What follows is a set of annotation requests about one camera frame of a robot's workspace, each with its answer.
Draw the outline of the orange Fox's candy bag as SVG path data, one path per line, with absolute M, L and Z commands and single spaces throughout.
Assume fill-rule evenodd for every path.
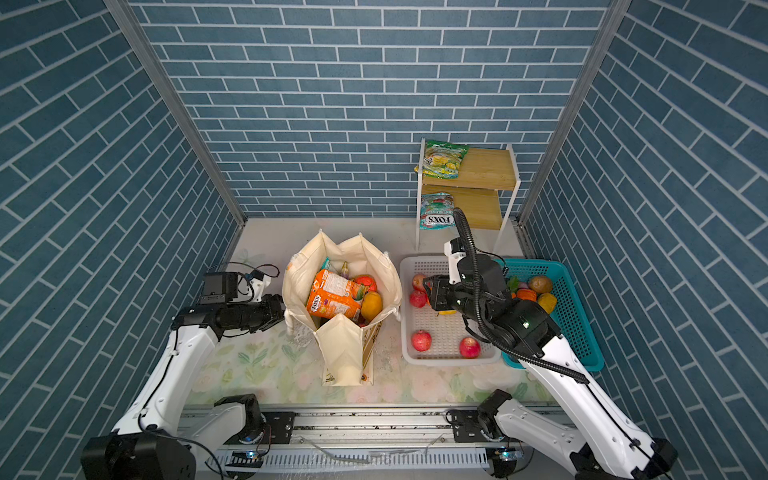
M 322 319 L 344 315 L 357 320 L 367 292 L 366 286 L 323 269 L 314 277 L 306 309 L 311 316 Z

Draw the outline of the red tomato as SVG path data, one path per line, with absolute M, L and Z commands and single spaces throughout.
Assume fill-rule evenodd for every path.
M 371 275 L 356 276 L 353 281 L 364 286 L 368 292 L 377 292 L 378 286 L 376 280 Z

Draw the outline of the cream canvas grocery bag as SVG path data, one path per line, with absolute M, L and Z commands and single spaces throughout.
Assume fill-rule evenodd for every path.
M 359 315 L 332 319 L 311 316 L 306 303 L 315 275 L 323 269 L 352 280 L 371 275 L 383 299 L 383 310 L 366 324 Z M 316 340 L 324 362 L 324 383 L 329 386 L 358 386 L 370 383 L 370 359 L 383 322 L 397 317 L 403 300 L 401 281 L 389 255 L 358 234 L 341 243 L 318 232 L 291 258 L 286 267 L 282 297 L 285 321 L 293 335 L 299 326 Z

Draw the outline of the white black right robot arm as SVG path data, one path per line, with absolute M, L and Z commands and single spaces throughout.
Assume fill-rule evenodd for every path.
M 638 427 L 592 378 L 559 326 L 537 302 L 512 296 L 501 266 L 482 254 L 453 253 L 449 272 L 424 282 L 429 303 L 454 310 L 470 332 L 517 359 L 571 420 L 565 426 L 496 390 L 477 414 L 491 440 L 515 439 L 545 454 L 578 479 L 655 479 L 678 458 L 666 439 Z

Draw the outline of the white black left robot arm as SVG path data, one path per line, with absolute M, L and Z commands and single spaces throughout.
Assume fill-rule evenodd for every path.
M 218 400 L 188 433 L 178 427 L 195 379 L 220 341 L 283 320 L 281 296 L 266 291 L 279 274 L 272 264 L 205 274 L 202 294 L 174 316 L 163 354 L 132 405 L 108 434 L 84 447 L 86 478 L 192 479 L 199 464 L 225 478 L 215 452 L 231 439 L 244 445 L 247 460 L 269 453 L 272 429 L 253 394 Z

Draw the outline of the green yellow candy bag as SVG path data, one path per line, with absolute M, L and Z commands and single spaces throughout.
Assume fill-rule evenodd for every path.
M 438 140 L 426 140 L 424 143 L 423 162 L 414 171 L 428 177 L 442 180 L 456 180 L 461 164 L 469 153 L 470 147 Z

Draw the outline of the red apple front right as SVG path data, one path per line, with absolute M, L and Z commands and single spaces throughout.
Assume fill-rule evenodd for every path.
M 473 337 L 465 337 L 459 343 L 459 354 L 464 359 L 478 358 L 482 352 L 482 346 Z

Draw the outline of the red apple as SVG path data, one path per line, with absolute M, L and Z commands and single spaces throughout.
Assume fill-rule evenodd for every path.
M 415 331 L 411 335 L 411 346 L 417 352 L 429 351 L 432 347 L 432 336 L 425 330 Z
M 412 278 L 412 286 L 413 286 L 413 288 L 415 290 L 424 292 L 425 291 L 425 286 L 424 286 L 425 279 L 426 279 L 426 276 L 423 275 L 423 274 L 416 274 L 416 275 L 414 275 L 413 278 Z
M 473 337 L 465 337 L 459 343 L 459 354 L 464 359 L 478 358 L 482 352 L 482 346 Z
M 424 291 L 414 290 L 409 295 L 410 305 L 414 308 L 424 308 L 428 305 L 428 297 Z

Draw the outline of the brown potato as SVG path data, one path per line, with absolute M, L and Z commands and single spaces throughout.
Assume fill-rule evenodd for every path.
M 528 280 L 528 286 L 537 295 L 541 295 L 541 294 L 552 292 L 553 281 L 545 275 L 538 275 L 538 276 L 531 277 Z

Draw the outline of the red apple centre right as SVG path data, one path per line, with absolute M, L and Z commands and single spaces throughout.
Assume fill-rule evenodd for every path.
M 424 291 L 414 290 L 409 295 L 410 305 L 414 308 L 424 308 L 428 305 L 428 297 Z

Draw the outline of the red apple back left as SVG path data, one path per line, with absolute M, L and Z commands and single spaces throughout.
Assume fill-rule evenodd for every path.
M 416 274 L 416 275 L 414 275 L 413 278 L 412 278 L 412 286 L 413 286 L 413 288 L 415 290 L 424 292 L 425 291 L 425 286 L 424 286 L 425 279 L 426 279 L 426 276 L 423 275 L 423 274 Z

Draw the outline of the white plastic basket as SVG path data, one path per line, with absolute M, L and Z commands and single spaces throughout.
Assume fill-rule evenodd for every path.
M 403 304 L 400 307 L 401 344 L 405 360 L 413 365 L 429 367 L 470 367 L 497 362 L 501 351 L 482 344 L 477 358 L 465 358 L 460 354 L 461 341 L 469 336 L 460 314 L 442 314 L 429 305 L 417 308 L 410 303 L 414 291 L 412 278 L 416 274 L 447 275 L 448 260 L 444 256 L 420 255 L 404 258 L 399 268 L 403 287 Z M 412 345 L 412 335 L 424 330 L 431 335 L 431 347 L 424 352 Z

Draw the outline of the teal plastic basket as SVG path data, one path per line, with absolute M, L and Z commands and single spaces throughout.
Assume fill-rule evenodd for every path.
M 497 263 L 506 267 L 505 277 L 508 279 L 516 277 L 528 281 L 535 276 L 546 276 L 552 281 L 551 293 L 557 300 L 552 319 L 586 370 L 590 373 L 601 371 L 605 365 L 604 357 L 568 268 L 556 261 L 540 259 L 509 258 L 497 260 Z

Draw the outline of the white wooden two-tier shelf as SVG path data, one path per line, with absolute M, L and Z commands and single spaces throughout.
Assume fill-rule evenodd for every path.
M 424 174 L 427 140 L 420 143 L 417 171 L 416 212 L 421 212 L 425 194 L 445 192 L 453 196 L 474 229 L 494 233 L 488 249 L 497 252 L 520 186 L 520 172 L 512 146 L 503 150 L 471 147 L 468 149 L 455 179 L 438 179 Z

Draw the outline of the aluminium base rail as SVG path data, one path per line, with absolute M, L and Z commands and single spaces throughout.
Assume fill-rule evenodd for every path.
M 589 391 L 583 402 L 563 402 L 572 427 L 559 424 L 497 390 L 475 412 L 428 409 L 364 409 L 262 413 L 254 395 L 219 401 L 184 437 L 173 435 L 177 424 L 130 414 L 126 422 L 91 439 L 81 463 L 89 479 L 185 479 L 196 466 L 213 457 L 227 441 L 240 448 L 274 438 L 289 440 L 294 426 L 312 439 L 328 437 L 342 448 L 368 444 L 387 448 L 414 441 L 427 430 L 454 431 L 457 442 L 500 443 L 519 440 L 545 454 L 577 478 L 648 479 L 644 453 L 653 440 L 609 402 Z

